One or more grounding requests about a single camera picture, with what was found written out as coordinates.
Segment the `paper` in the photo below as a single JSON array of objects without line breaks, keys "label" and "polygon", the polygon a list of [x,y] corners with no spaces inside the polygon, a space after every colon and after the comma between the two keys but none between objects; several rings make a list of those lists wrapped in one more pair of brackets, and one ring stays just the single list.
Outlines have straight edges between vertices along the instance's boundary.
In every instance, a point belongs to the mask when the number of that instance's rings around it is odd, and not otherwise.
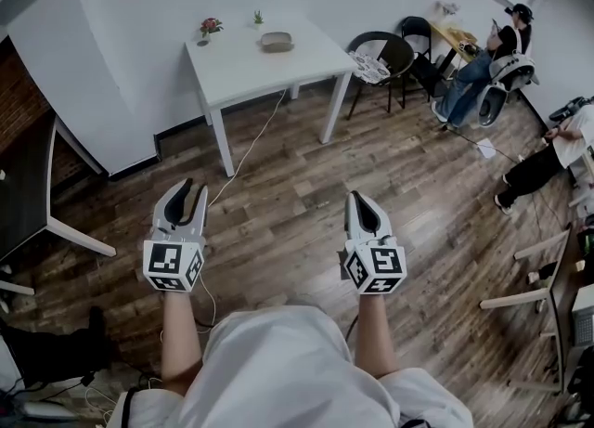
[{"label": "paper", "polygon": [[487,138],[480,140],[476,144],[487,159],[491,159],[493,156],[495,156],[495,154],[497,154],[493,144]]}]

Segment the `jeans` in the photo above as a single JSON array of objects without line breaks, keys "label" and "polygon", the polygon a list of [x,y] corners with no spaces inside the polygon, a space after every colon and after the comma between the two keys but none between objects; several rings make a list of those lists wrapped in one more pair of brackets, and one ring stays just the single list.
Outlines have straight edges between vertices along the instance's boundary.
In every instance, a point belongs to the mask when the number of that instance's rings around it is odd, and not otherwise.
[{"label": "jeans", "polygon": [[505,174],[510,188],[497,195],[499,203],[504,207],[511,207],[519,196],[531,194],[544,187],[562,169],[555,147],[549,144],[540,152],[514,165]]},{"label": "jeans", "polygon": [[[460,127],[464,118],[471,112],[476,98],[491,80],[489,65],[491,57],[486,51],[481,52],[471,63],[458,72],[454,83],[437,107],[437,112],[456,127]],[[471,89],[464,90],[471,84]]]}]

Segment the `black chair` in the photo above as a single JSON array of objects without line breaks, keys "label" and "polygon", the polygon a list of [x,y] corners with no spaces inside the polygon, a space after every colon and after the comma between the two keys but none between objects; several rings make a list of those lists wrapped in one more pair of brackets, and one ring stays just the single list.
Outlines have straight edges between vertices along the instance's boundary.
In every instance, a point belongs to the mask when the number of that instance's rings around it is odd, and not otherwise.
[{"label": "black chair", "polygon": [[410,35],[427,38],[429,40],[429,46],[427,50],[417,55],[410,69],[402,78],[402,108],[407,104],[407,78],[411,74],[422,88],[408,91],[420,91],[424,89],[428,94],[428,102],[431,97],[442,97],[447,92],[444,77],[437,70],[437,67],[433,65],[431,58],[431,25],[423,17],[407,17],[402,22],[402,38],[409,37]]},{"label": "black chair", "polygon": [[359,82],[359,88],[353,101],[353,106],[349,112],[347,120],[351,119],[353,111],[355,110],[356,102],[361,96],[363,86],[386,86],[388,85],[388,112],[392,110],[392,82],[394,79],[401,76],[408,68],[412,65],[415,58],[415,53],[412,47],[406,40],[394,35],[389,32],[365,32],[357,36],[353,42],[348,46],[348,52],[356,52],[356,50],[363,45],[365,42],[372,42],[374,40],[385,40],[386,44],[383,46],[381,53],[378,55],[377,60],[382,59],[386,62],[386,68],[390,73],[386,78],[378,81],[377,83],[371,83],[363,78],[359,78],[355,75],[353,77]]}]

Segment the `black pants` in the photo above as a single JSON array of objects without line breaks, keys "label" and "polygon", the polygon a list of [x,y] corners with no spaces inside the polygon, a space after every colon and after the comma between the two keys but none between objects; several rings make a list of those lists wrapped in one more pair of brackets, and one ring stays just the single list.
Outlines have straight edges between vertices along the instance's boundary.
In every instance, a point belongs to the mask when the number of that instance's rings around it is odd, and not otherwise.
[{"label": "black pants", "polygon": [[518,197],[544,187],[562,169],[555,148],[552,144],[548,145],[505,174],[510,188],[498,195],[499,203],[504,207],[511,207]]}]

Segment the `brick wall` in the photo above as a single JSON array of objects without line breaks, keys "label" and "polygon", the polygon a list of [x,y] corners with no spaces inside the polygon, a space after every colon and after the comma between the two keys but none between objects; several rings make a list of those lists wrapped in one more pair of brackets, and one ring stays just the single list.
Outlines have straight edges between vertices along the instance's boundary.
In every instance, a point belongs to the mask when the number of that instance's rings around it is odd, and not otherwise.
[{"label": "brick wall", "polygon": [[[51,109],[7,37],[0,43],[0,153]],[[85,168],[86,164],[78,154],[56,136],[52,186]]]},{"label": "brick wall", "polygon": [[0,44],[0,152],[51,110],[9,38]]}]

